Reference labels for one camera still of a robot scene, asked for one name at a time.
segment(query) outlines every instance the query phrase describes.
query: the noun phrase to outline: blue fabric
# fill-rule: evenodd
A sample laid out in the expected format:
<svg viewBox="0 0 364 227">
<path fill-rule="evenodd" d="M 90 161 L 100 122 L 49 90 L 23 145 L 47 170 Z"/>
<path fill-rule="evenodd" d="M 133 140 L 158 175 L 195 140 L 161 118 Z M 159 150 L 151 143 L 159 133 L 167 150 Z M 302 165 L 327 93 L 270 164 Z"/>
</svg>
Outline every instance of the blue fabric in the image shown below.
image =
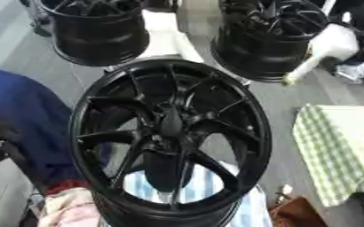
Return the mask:
<svg viewBox="0 0 364 227">
<path fill-rule="evenodd" d="M 70 114 L 40 83 L 0 71 L 0 121 L 7 121 L 20 133 L 25 155 L 47 184 L 80 179 L 68 149 Z"/>
<path fill-rule="evenodd" d="M 220 163 L 232 174 L 238 174 L 239 169 L 236 166 L 226 164 L 222 161 L 220 161 Z M 182 189 L 179 201 L 181 203 L 189 203 L 203 200 L 204 198 L 220 192 L 223 188 L 224 184 L 219 176 L 202 166 L 194 165 L 192 178 L 189 184 Z M 144 171 L 127 175 L 124 179 L 124 190 L 143 200 L 164 203 L 160 199 L 158 191 L 146 180 Z M 256 186 L 244 196 L 235 216 L 226 227 L 272 226 L 271 218 L 267 212 L 265 194 L 259 186 Z M 101 219 L 99 227 L 117 226 L 110 226 L 104 219 Z"/>
</svg>

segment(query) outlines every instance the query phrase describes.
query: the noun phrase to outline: gray floor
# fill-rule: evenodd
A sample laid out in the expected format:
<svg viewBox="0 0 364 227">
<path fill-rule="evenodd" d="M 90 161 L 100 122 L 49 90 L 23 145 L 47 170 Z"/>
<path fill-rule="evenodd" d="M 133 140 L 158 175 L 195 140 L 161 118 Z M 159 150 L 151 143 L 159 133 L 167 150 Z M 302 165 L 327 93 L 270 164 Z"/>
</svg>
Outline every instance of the gray floor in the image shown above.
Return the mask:
<svg viewBox="0 0 364 227">
<path fill-rule="evenodd" d="M 190 35 L 210 65 L 215 62 L 210 56 L 209 41 L 219 22 L 215 2 L 187 0 L 179 16 L 181 29 Z M 0 4 L 0 69 L 38 80 L 73 106 L 83 91 L 100 78 L 101 69 L 73 66 L 59 58 L 51 48 L 50 39 L 31 32 L 29 18 L 18 1 L 1 0 Z M 266 110 L 273 129 L 273 156 L 260 182 L 269 200 L 281 184 L 290 184 L 296 195 L 306 196 L 319 209 L 329 226 L 364 227 L 364 215 L 356 201 L 349 200 L 333 208 L 320 204 L 291 136 L 295 108 L 306 103 L 364 105 L 364 86 L 346 85 L 318 69 L 294 87 L 253 82 L 251 91 Z M 232 161 L 219 151 L 218 146 L 223 143 L 213 137 L 208 149 L 213 149 L 220 159 Z"/>
</svg>

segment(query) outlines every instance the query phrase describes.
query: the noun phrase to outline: checkered towel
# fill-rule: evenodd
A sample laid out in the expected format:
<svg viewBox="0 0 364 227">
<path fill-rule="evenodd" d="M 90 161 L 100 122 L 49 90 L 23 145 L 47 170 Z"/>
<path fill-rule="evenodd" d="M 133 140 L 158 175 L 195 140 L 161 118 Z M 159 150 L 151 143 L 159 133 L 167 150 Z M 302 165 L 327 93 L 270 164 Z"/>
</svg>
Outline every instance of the checkered towel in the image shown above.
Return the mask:
<svg viewBox="0 0 364 227">
<path fill-rule="evenodd" d="M 364 106 L 308 104 L 293 134 L 324 206 L 364 192 Z"/>
<path fill-rule="evenodd" d="M 222 163 L 231 173 L 237 174 L 237 167 Z M 124 182 L 125 190 L 143 200 L 163 203 L 143 172 L 128 175 Z M 180 202 L 187 203 L 202 200 L 219 192 L 223 188 L 222 180 L 199 165 L 194 166 L 190 183 L 182 190 Z M 109 227 L 102 220 L 101 227 Z M 271 227 L 272 222 L 266 209 L 265 194 L 259 186 L 253 188 L 244 198 L 227 227 Z"/>
</svg>

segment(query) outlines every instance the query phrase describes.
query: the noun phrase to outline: black wheel rim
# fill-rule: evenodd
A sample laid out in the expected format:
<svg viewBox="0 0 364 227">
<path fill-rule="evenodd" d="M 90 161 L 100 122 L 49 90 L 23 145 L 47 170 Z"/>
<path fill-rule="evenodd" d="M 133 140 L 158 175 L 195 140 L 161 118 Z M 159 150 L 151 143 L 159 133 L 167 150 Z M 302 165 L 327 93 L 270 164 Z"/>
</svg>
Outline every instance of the black wheel rim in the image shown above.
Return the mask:
<svg viewBox="0 0 364 227">
<path fill-rule="evenodd" d="M 262 4 L 221 0 L 223 25 L 211 44 L 216 61 L 229 71 L 260 82 L 280 82 L 305 59 L 308 43 L 328 20 L 305 0 Z"/>
<path fill-rule="evenodd" d="M 140 0 L 40 0 L 52 22 L 55 51 L 89 67 L 125 63 L 149 45 Z"/>
<path fill-rule="evenodd" d="M 311 40 L 328 23 L 320 8 L 305 0 L 274 1 L 267 10 L 260 4 L 221 0 L 220 8 L 242 31 L 278 41 Z"/>
<path fill-rule="evenodd" d="M 203 95 L 207 89 L 229 95 L 225 100 L 220 98 L 214 103 L 217 97 Z M 162 92 L 155 95 L 156 90 L 162 90 L 166 95 L 160 94 Z M 203 103 L 205 100 L 209 100 L 207 106 Z M 120 123 L 116 123 L 112 130 L 98 131 L 99 125 L 106 121 L 100 115 L 111 115 L 114 110 L 125 109 L 131 111 L 125 119 L 130 119 L 131 115 L 137 117 L 136 129 L 116 131 L 114 128 L 120 126 Z M 175 111 L 178 112 L 176 120 L 175 114 L 170 113 Z M 182 125 L 171 123 L 174 129 L 165 129 L 163 126 L 168 121 L 165 119 L 169 116 L 173 121 L 181 121 Z M 200 151 L 199 143 L 213 133 L 222 133 L 231 143 L 240 168 L 238 176 L 230 174 L 208 154 Z M 156 137 L 166 141 L 165 144 L 168 139 L 172 140 L 179 148 L 156 150 L 153 143 Z M 169 59 L 129 64 L 95 82 L 75 108 L 70 123 L 70 141 L 75 164 L 93 191 L 130 214 L 163 218 L 216 214 L 233 206 L 256 185 L 265 171 L 272 148 L 265 113 L 255 97 L 240 83 L 212 67 Z M 94 146 L 109 141 L 132 144 L 115 176 L 106 176 L 99 162 L 95 161 Z M 179 180 L 175 183 L 170 204 L 141 200 L 123 190 L 123 178 L 129 173 L 132 160 L 142 153 L 173 155 L 179 160 L 176 165 Z M 179 203 L 178 194 L 187 163 L 199 164 L 211 170 L 221 177 L 225 188 L 204 200 Z"/>
</svg>

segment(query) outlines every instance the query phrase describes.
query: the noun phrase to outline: green checkered cloth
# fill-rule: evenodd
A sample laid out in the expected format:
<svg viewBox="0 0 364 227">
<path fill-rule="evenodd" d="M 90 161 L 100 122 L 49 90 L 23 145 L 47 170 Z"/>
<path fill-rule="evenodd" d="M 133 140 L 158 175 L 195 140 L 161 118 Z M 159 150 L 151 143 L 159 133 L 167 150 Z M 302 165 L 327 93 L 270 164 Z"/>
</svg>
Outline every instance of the green checkered cloth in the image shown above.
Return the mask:
<svg viewBox="0 0 364 227">
<path fill-rule="evenodd" d="M 364 106 L 308 104 L 293 135 L 324 206 L 364 192 Z"/>
</svg>

